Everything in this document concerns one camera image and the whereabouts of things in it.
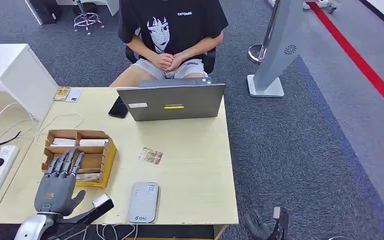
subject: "white cabinet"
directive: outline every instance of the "white cabinet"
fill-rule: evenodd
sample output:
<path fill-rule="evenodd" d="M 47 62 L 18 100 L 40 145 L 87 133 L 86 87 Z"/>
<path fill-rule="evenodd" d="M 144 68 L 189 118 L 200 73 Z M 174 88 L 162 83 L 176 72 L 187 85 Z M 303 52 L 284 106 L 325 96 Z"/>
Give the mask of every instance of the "white cabinet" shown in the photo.
<path fill-rule="evenodd" d="M 36 119 L 45 119 L 58 85 L 28 44 L 0 44 L 0 92 L 8 92 Z"/>

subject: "stool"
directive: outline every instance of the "stool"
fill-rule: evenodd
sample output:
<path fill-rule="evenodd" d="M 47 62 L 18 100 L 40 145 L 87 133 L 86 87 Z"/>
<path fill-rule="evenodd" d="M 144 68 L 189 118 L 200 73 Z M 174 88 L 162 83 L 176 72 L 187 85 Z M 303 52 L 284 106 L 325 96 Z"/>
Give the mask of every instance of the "stool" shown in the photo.
<path fill-rule="evenodd" d="M 105 28 L 105 25 L 100 21 L 98 14 L 94 12 L 86 12 L 83 4 L 80 0 L 73 0 L 77 3 L 78 8 L 80 9 L 80 15 L 74 18 L 74 32 L 77 32 L 79 29 L 77 27 L 86 27 L 87 35 L 90 35 L 89 26 L 95 23 L 99 23 L 101 28 Z"/>

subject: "light wooden desk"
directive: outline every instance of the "light wooden desk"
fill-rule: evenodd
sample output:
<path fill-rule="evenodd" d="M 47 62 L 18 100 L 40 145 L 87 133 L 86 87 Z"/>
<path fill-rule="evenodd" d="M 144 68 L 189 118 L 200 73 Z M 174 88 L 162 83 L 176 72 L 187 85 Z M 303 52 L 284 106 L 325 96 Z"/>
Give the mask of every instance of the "light wooden desk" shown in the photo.
<path fill-rule="evenodd" d="M 126 215 L 135 182 L 160 186 L 156 225 L 213 225 L 217 235 L 227 224 L 237 224 L 235 185 L 228 140 L 225 107 L 218 117 L 135 122 L 108 116 L 118 94 L 115 88 L 84 88 L 77 103 L 54 102 L 43 126 L 62 114 L 79 113 L 82 130 L 102 130 L 113 139 L 117 153 L 106 189 L 86 187 L 86 197 L 73 215 L 92 207 L 92 201 L 107 193 L 114 208 L 97 224 L 128 224 Z M 48 129 L 70 129 L 78 116 L 56 119 Z M 44 143 L 45 136 L 39 138 Z M 147 147 L 163 152 L 159 165 L 138 156 Z M 19 224 L 36 214 L 34 199 L 43 176 L 40 163 L 44 150 L 32 144 L 0 203 L 0 223 Z"/>
<path fill-rule="evenodd" d="M 8 104 L 17 102 L 14 98 L 11 97 L 6 92 L 0 92 L 0 111 L 5 108 Z M 0 135 L 7 130 L 12 125 L 16 124 L 17 122 L 28 119 L 29 115 L 24 110 L 24 108 L 20 105 L 14 104 L 11 105 L 9 108 L 7 108 L 3 114 L 0 116 Z M 2 187 L 0 188 L 0 202 L 2 198 L 4 197 L 5 192 L 8 189 L 8 186 L 10 185 L 11 181 L 13 180 L 13 177 L 16 174 L 17 169 L 19 168 L 21 162 L 24 159 L 24 156 L 27 153 L 27 150 L 29 149 L 32 141 L 33 141 L 33 134 L 38 130 L 38 127 L 40 125 L 40 122 L 34 121 L 33 124 L 30 120 L 24 121 L 17 126 L 15 126 L 13 129 L 8 131 L 3 136 L 0 136 L 0 141 L 9 140 L 12 137 L 14 137 L 18 131 L 22 131 L 24 133 L 28 129 L 31 128 L 31 130 L 26 134 L 27 137 L 21 137 L 18 139 L 15 139 L 8 143 L 7 145 L 15 145 L 20 149 L 20 152 L 15 159 L 14 163 L 12 164 L 11 169 L 8 172 L 8 175 L 5 179 L 5 181 L 2 184 Z"/>

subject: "small card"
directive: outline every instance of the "small card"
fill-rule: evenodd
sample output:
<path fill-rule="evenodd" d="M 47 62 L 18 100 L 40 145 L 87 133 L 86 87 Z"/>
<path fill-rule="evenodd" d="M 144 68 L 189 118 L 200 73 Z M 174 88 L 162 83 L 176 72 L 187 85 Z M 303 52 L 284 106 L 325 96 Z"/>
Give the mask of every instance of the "small card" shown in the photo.
<path fill-rule="evenodd" d="M 64 101 L 67 98 L 67 95 L 70 92 L 71 87 L 69 86 L 59 86 L 56 90 L 55 96 L 53 97 L 54 101 Z"/>
<path fill-rule="evenodd" d="M 80 94 L 82 94 L 82 89 L 80 87 L 72 87 L 65 101 L 75 103 L 79 100 Z"/>
<path fill-rule="evenodd" d="M 160 164 L 162 157 L 163 157 L 163 152 L 155 151 L 147 147 L 144 147 L 138 159 L 158 165 Z"/>

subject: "laptop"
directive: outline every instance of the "laptop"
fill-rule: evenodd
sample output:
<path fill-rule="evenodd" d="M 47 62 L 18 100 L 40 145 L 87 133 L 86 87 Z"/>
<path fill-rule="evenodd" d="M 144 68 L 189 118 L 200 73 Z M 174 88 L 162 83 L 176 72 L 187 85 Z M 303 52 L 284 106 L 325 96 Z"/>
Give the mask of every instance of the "laptop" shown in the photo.
<path fill-rule="evenodd" d="M 145 80 L 117 89 L 135 121 L 215 118 L 225 84 L 210 78 Z"/>

